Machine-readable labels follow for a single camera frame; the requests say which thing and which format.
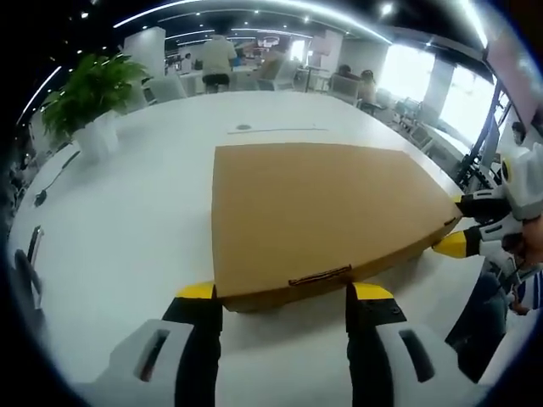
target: light strip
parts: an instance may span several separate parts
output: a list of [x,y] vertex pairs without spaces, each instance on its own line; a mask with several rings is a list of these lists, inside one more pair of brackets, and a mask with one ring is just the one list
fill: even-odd
[[178,34],[176,36],[167,36],[165,39],[170,40],[171,38],[178,38],[179,36],[194,36],[196,34],[205,34],[206,32],[214,32],[215,30],[203,30],[203,31],[195,31],[195,32],[188,32],[187,34]]
[[298,34],[297,32],[288,32],[288,31],[280,31],[280,30],[262,30],[260,28],[232,28],[232,31],[256,31],[256,32],[264,32],[268,34],[283,34],[285,36],[301,36],[303,38],[313,38],[312,36],[307,36],[306,34]]
[[49,81],[51,81],[51,79],[53,79],[53,76],[57,75],[57,73],[62,69],[62,66],[58,66],[56,70],[53,71],[53,73],[48,76],[48,78],[42,83],[42,85],[40,87],[38,87],[36,93],[34,93],[34,96],[32,96],[31,100],[28,101],[28,103],[26,104],[25,108],[23,109],[23,113],[20,114],[19,118],[17,119],[17,125],[19,124],[20,120],[23,118],[23,116],[25,115],[26,113],[26,110],[28,110],[28,108],[31,106],[32,102],[34,102],[34,99],[36,98],[36,96],[38,95],[39,92],[42,91],[42,89],[47,85],[47,83]]
[[206,41],[211,41],[211,38],[206,38],[205,40],[182,42],[181,44],[177,44],[177,46],[180,47],[181,45],[195,44],[196,42],[206,42]]
[[483,44],[483,47],[486,48],[486,46],[489,44],[489,40],[484,33],[483,24],[481,23],[481,19],[477,15],[477,10],[475,9],[475,6],[469,0],[461,0],[461,5],[464,8],[467,19],[472,23],[475,31],[477,31],[477,35],[479,36],[479,40]]
[[360,30],[369,32],[370,34],[376,36],[380,40],[383,40],[387,42],[388,44],[392,44],[392,42],[385,38],[384,36],[378,34],[374,30],[366,27],[365,25],[359,23],[357,20],[350,17],[348,14],[340,13],[339,11],[336,11],[334,8],[329,8],[326,6],[321,6],[319,4],[314,3],[306,3],[306,2],[299,2],[297,0],[255,0],[258,3],[272,3],[272,4],[282,4],[283,6],[291,7],[291,8],[299,8],[304,10],[306,13],[310,15],[320,14],[325,17],[331,18],[333,20],[341,21],[342,23],[348,25],[351,28],[358,28]]
[[[129,22],[131,22],[131,21],[133,21],[135,19],[139,19],[140,17],[143,17],[144,15],[154,13],[155,11],[160,11],[160,10],[164,10],[165,8],[170,8],[170,7],[175,7],[175,6],[181,6],[183,4],[203,2],[203,1],[205,1],[205,0],[182,0],[182,1],[179,1],[179,2],[164,4],[164,5],[159,6],[159,7],[151,8],[151,9],[149,9],[147,11],[144,11],[144,12],[142,12],[140,14],[133,15],[132,17],[130,17],[130,18],[126,19],[126,20],[122,20],[121,22],[115,24],[113,26],[113,28],[119,28],[119,27],[121,27],[122,25],[124,25],[126,23],[129,23]],[[314,4],[314,3],[301,2],[301,1],[298,1],[298,0],[253,0],[253,1],[254,1],[254,3],[282,4],[283,6],[290,7],[290,8],[299,8],[299,9],[304,10],[306,13],[308,13],[310,15],[320,14],[320,15],[323,15],[325,17],[332,18],[333,20],[341,21],[342,23],[348,25],[351,28],[351,30],[352,30],[352,28],[358,28],[360,30],[369,32],[370,34],[376,36],[377,38],[379,38],[382,41],[387,42],[388,44],[392,44],[392,42],[390,40],[388,40],[384,36],[381,36],[380,34],[375,32],[374,30],[366,27],[365,25],[359,23],[358,21],[356,21],[355,19],[350,17],[348,14],[340,13],[339,11],[336,11],[333,8],[328,8],[328,7],[321,6],[321,5]]]
[[143,17],[144,15],[147,15],[147,14],[154,13],[155,11],[160,11],[160,10],[164,10],[165,8],[170,8],[170,7],[174,7],[174,6],[181,6],[183,4],[196,3],[196,2],[200,2],[200,1],[202,1],[202,0],[181,0],[180,2],[164,4],[164,5],[159,6],[159,7],[151,8],[151,9],[149,9],[147,11],[143,11],[140,14],[133,15],[132,17],[129,17],[126,20],[122,20],[121,22],[115,24],[113,26],[113,28],[119,28],[119,27],[121,27],[122,25],[124,25],[126,23],[130,23],[131,21],[133,21],[135,19],[139,19],[140,17]]

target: green leaves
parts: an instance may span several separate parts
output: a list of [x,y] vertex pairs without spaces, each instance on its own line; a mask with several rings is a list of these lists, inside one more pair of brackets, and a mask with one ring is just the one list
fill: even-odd
[[59,141],[69,141],[79,129],[100,115],[122,112],[131,96],[131,82],[148,76],[143,65],[130,57],[112,59],[89,54],[72,72],[61,92],[52,92],[43,102],[43,123]]

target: cardboard box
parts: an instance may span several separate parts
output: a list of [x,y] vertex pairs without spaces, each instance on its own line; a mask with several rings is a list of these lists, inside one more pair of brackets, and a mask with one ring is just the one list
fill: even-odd
[[335,144],[218,147],[218,297],[254,311],[341,288],[418,256],[461,218],[405,153]]

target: white table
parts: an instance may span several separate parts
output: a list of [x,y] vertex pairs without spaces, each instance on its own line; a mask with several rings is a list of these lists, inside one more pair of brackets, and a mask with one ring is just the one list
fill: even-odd
[[[252,131],[236,130],[242,124]],[[70,381],[93,380],[113,347],[147,319],[160,318],[180,287],[212,279],[217,145],[325,142],[398,149],[448,193],[458,193],[451,179],[408,141],[323,95],[198,96],[120,117],[118,133],[115,156],[98,166],[74,160],[48,190],[43,206],[33,208],[33,195],[56,176],[75,147],[50,159],[27,193],[9,241],[13,253],[28,247],[34,226],[45,231],[36,259],[44,283],[42,306],[50,349]],[[393,292],[410,321],[445,337],[482,262],[427,250],[372,280]],[[350,405],[343,291],[264,314],[225,311],[221,343],[220,406]]]
[[463,142],[456,140],[453,136],[432,127],[421,123],[421,126],[428,132],[428,135],[432,137],[432,140],[437,142],[443,149],[450,153],[458,161],[462,161],[464,156],[468,155],[470,149]]
[[[240,76],[251,75],[251,73],[257,69],[258,67],[254,65],[235,66],[232,68],[232,73],[230,74],[231,81],[233,82],[233,84],[235,84],[238,82],[238,78]],[[202,70],[193,70],[192,72],[189,72],[187,74],[179,73],[178,75],[189,97],[199,95],[205,92],[205,86],[202,82],[204,72]]]

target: window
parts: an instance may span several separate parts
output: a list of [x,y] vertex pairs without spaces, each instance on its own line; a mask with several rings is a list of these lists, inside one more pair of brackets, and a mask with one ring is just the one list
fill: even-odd
[[435,55],[403,45],[391,45],[384,61],[383,76],[379,83],[398,98],[424,100]]
[[457,66],[439,118],[474,145],[483,130],[493,94],[494,85],[471,70]]
[[305,41],[298,40],[292,43],[290,48],[290,60],[297,60],[299,62],[304,60],[304,51],[305,51]]

